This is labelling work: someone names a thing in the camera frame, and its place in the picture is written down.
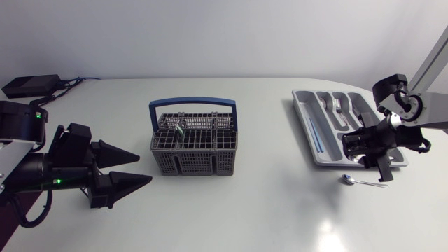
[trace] robotic arm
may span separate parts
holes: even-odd
[[[90,128],[71,123],[56,130],[48,153],[37,153],[45,144],[48,112],[36,106],[0,101],[0,207],[12,204],[21,226],[33,228],[50,210],[53,190],[81,188],[91,208],[108,207],[151,182],[152,177],[99,169],[136,162],[138,155],[102,140],[90,142]],[[48,191],[42,214],[28,221],[16,195]]]
[[[364,155],[366,168],[378,167],[379,181],[393,180],[389,151],[402,146],[419,153],[431,148],[421,133],[422,127],[448,129],[448,94],[427,89],[448,63],[448,27],[408,85],[406,76],[396,74],[373,86],[377,110],[386,118],[374,125],[369,114],[360,114],[364,127],[342,137],[344,154]]]

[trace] blue basket handle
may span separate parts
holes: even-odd
[[[156,132],[159,130],[157,114],[155,112],[155,108],[159,106],[166,105],[174,105],[174,104],[215,104],[222,106],[230,106],[232,107],[232,116],[233,116],[233,129],[238,131],[238,121],[237,121],[237,104],[234,100],[231,99],[221,99],[221,98],[213,98],[213,97],[177,97],[177,98],[168,98],[168,99],[160,99],[157,101],[151,101],[149,103],[149,114],[151,116],[151,122],[153,124],[153,131]]]

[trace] gray cutlery basket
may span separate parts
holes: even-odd
[[[164,113],[155,108],[172,104],[231,106],[231,113]],[[238,145],[235,101],[210,97],[179,97],[149,104],[153,124],[150,150],[163,176],[233,175]]]

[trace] white wall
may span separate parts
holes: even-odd
[[[0,85],[59,74],[307,77],[370,89],[395,73],[410,80],[447,13],[446,0],[0,1]]]

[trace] fork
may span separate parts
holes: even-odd
[[[341,99],[339,99],[339,98],[335,99],[335,107],[336,107],[336,112],[339,114],[339,117],[344,121],[346,126],[349,126],[349,122],[347,122],[347,118],[342,113]]]

